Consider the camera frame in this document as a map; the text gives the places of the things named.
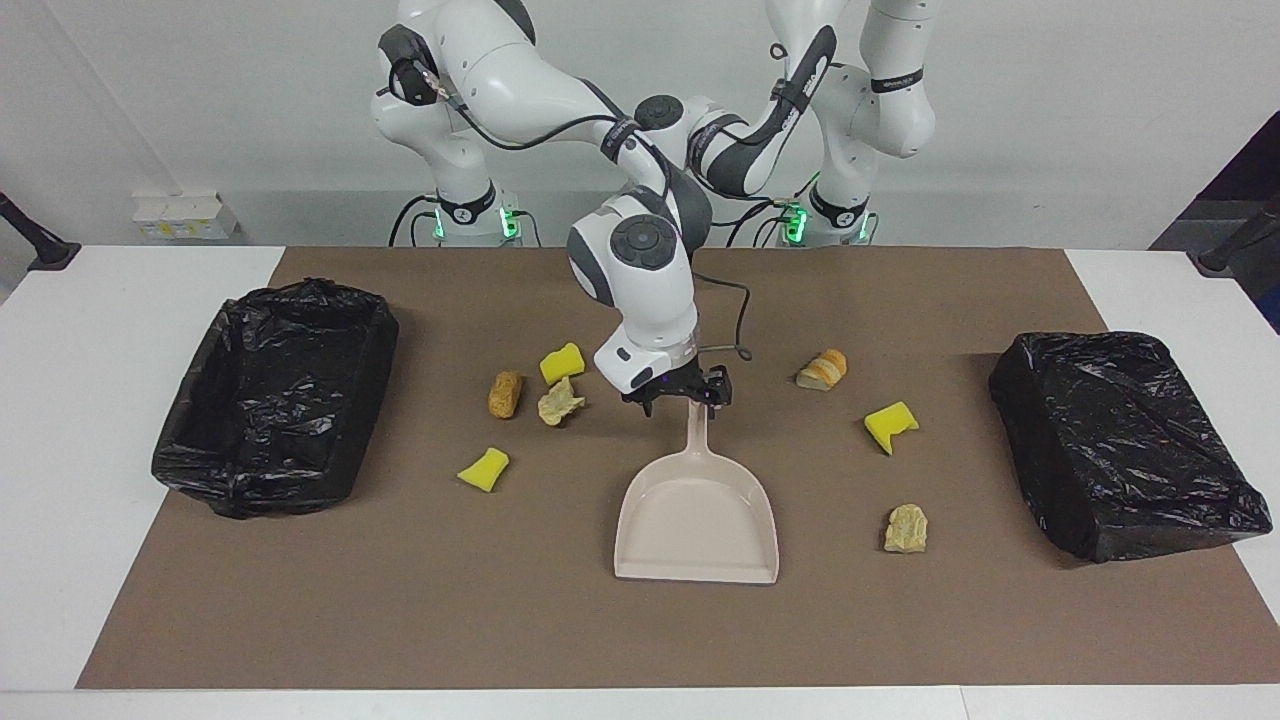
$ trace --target bin lined with black bag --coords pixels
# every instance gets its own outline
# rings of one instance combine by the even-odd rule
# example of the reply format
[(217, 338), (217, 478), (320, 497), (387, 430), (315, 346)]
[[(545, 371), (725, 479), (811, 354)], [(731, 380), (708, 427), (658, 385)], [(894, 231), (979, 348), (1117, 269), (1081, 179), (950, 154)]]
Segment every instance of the bin lined with black bag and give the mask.
[(398, 332), (383, 297), (326, 279), (228, 300), (178, 388), (151, 473), (229, 518), (340, 502)]
[(1271, 532), (1266, 501), (1158, 340), (1024, 333), (989, 389), (1023, 497), (1071, 555), (1137, 560)]

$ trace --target dustpan handle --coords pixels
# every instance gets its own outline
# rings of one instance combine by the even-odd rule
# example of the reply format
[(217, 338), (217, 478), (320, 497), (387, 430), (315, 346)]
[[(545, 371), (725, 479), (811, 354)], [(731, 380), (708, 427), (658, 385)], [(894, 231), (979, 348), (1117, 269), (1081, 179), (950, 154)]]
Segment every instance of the dustpan handle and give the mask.
[(689, 401), (689, 430), (685, 450), (691, 452), (710, 452), (707, 447), (707, 405)]

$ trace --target green led indicator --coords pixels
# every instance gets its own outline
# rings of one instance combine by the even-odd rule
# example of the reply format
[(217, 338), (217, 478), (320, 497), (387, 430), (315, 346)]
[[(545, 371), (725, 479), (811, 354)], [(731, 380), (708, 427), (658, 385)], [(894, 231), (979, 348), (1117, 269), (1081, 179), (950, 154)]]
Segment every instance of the green led indicator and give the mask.
[(520, 220), (512, 218), (511, 213), (508, 213), (506, 208), (498, 208), (498, 211), (502, 213), (502, 234), (504, 234), (507, 240), (520, 234)]
[(788, 208), (787, 228), (783, 232), (783, 237), (791, 245), (800, 245), (804, 242), (804, 227), (809, 223), (809, 211), (797, 204), (791, 204)]

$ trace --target yellow object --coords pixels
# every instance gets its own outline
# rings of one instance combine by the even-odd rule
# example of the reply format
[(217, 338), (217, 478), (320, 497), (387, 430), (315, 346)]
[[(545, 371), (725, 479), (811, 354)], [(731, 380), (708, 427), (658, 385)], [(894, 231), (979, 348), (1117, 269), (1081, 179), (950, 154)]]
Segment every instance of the yellow object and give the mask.
[(547, 380), (547, 387), (550, 387), (561, 380), (561, 378), (567, 378), (570, 375), (576, 375), (586, 370), (586, 361), (582, 360), (582, 351), (577, 348), (572, 342), (567, 343), (564, 347), (552, 352), (543, 361), (538, 364), (538, 368), (543, 372), (543, 379)]
[(820, 389), (827, 392), (836, 387), (845, 374), (849, 373), (849, 361), (845, 354), (836, 350), (823, 350), (822, 355), (814, 357), (796, 374), (796, 384), (805, 389)]
[(485, 492), (493, 492), (493, 486), (498, 482), (498, 475), (507, 469), (508, 464), (511, 464), (511, 457), (507, 457), (506, 452), (497, 447), (490, 447), (484, 451), (484, 456), (480, 460), (476, 460), (470, 468), (458, 473), (458, 479)]
[(524, 387), (525, 378), (515, 370), (503, 370), (493, 380), (489, 388), (489, 414), (499, 420), (508, 420), (516, 414), (520, 405), (520, 388)]
[(566, 415), (586, 405), (585, 397), (573, 397), (568, 378), (561, 378), (556, 387), (538, 401), (538, 416), (548, 425), (558, 425)]
[(924, 552), (929, 534), (929, 519), (919, 505), (899, 505), (888, 514), (884, 530), (884, 550), (890, 552)]
[(883, 410), (872, 413), (864, 421), (867, 430), (888, 455), (893, 455), (890, 437), (905, 430), (920, 429), (920, 424), (915, 421), (915, 415), (911, 415), (911, 409), (905, 402), (895, 402)]

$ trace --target yellow sponge piece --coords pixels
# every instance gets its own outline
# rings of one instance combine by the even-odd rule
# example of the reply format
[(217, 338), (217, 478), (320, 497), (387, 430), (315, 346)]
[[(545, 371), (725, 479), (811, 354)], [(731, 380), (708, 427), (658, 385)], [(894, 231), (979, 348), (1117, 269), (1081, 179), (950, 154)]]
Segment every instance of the yellow sponge piece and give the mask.
[(564, 347), (543, 357), (538, 368), (543, 372), (543, 379), (547, 380), (547, 386), (550, 387), (562, 378), (585, 372), (586, 361), (582, 360), (582, 351), (570, 342)]
[(888, 455), (893, 455), (893, 443), (890, 442), (892, 436), (920, 429), (920, 424), (915, 421), (915, 415), (911, 415), (911, 409), (905, 402), (895, 402), (883, 410), (872, 413), (864, 421), (867, 430)]
[(480, 460), (476, 460), (470, 468), (458, 473), (458, 479), (485, 492), (493, 492), (493, 486), (498, 482), (498, 475), (507, 469), (508, 464), (511, 464), (511, 457), (507, 457), (506, 452), (497, 447), (490, 447), (484, 451), (484, 456)]

